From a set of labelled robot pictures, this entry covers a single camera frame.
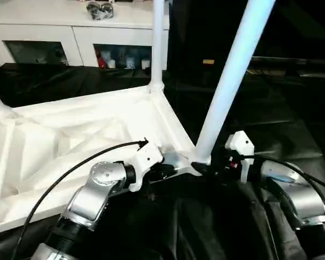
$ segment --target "black cloth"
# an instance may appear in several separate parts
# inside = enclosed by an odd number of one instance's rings
[[[165,94],[196,143],[214,94],[202,80],[165,74]],[[6,64],[0,98],[17,107],[142,86],[144,71]],[[245,130],[256,152],[291,161],[325,181],[325,79],[246,76],[213,150],[217,164],[229,134]],[[33,223],[21,258],[31,256],[56,217]],[[8,259],[19,228],[0,234]],[[253,184],[220,184],[182,175],[111,199],[84,259],[305,259],[280,204]]]

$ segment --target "black wire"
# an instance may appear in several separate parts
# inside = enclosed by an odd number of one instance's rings
[[[82,165],[86,164],[87,162],[93,160],[94,158],[100,156],[100,155],[103,155],[104,153],[107,153],[109,151],[112,151],[112,150],[115,150],[115,149],[118,149],[118,148],[121,148],[121,147],[124,147],[124,146],[129,146],[129,145],[139,145],[140,147],[145,145],[146,143],[148,143],[148,141],[135,141],[135,142],[126,142],[124,144],[120,144],[120,145],[115,145],[115,146],[112,146],[110,148],[107,148],[107,149],[104,149],[102,150],[101,152],[98,152],[98,153],[95,153],[94,155],[90,156],[89,158],[81,161],[79,164],[75,165],[74,167],[72,167],[71,169],[69,169],[66,173],[64,173],[63,175],[61,175],[59,177],[58,180],[56,180],[45,192],[44,194],[42,194],[42,196],[40,197],[40,199],[37,201],[37,203],[35,204],[35,206],[32,208],[32,210],[30,211],[27,219],[25,220],[25,223],[23,225],[23,229],[21,231],[21,234],[18,238],[18,241],[17,241],[17,244],[15,245],[15,248],[13,250],[13,253],[12,253],[12,257],[11,257],[11,260],[15,260],[16,258],[16,255],[17,255],[17,252],[18,252],[18,248],[22,242],[22,239],[23,239],[23,236],[27,230],[27,227],[31,221],[31,218],[33,217],[35,211],[37,210],[38,206],[41,204],[41,202],[45,199],[45,197],[49,194],[49,192],[51,192],[51,190],[53,188],[55,188],[56,185],[58,185],[66,176],[68,176],[70,173],[72,173],[74,170],[78,169],[79,167],[81,167]]]
[[[243,155],[240,157],[241,160],[242,159],[263,159],[263,160],[268,160],[268,161],[274,161],[275,163],[284,165],[290,169],[292,169],[293,171],[297,172],[300,176],[302,176],[308,183],[309,185],[311,185],[315,191],[318,193],[318,195],[320,196],[321,200],[323,201],[324,205],[325,205],[325,196],[324,194],[320,191],[319,187],[315,185],[314,182],[320,184],[321,186],[325,187],[325,183],[322,182],[321,180],[305,173],[304,171],[302,171],[301,169],[295,167],[294,165],[291,165],[290,163],[286,162],[286,161],[280,161],[278,159],[272,158],[272,157],[268,157],[268,156],[264,156],[264,155],[259,155],[259,154],[254,154],[254,155]]]

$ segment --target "white bracket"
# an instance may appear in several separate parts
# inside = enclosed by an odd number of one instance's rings
[[[240,155],[254,155],[254,145],[244,131],[231,134],[226,141],[225,148],[227,150],[237,151]],[[245,183],[247,181],[249,166],[254,163],[254,159],[245,159],[241,163],[240,180]]]

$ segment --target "cabinet door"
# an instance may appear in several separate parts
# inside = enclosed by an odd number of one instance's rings
[[[73,27],[83,64],[101,68],[150,67],[152,30]],[[166,69],[168,30],[162,35],[162,68]]]
[[[0,65],[7,62],[83,65],[72,27],[0,24]]]

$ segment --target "shelf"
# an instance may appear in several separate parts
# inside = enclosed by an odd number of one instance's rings
[[[70,25],[81,27],[153,28],[153,1],[116,2],[114,17],[92,20],[87,2],[77,0],[2,0],[0,24]],[[164,30],[170,27],[168,3],[165,3]]]

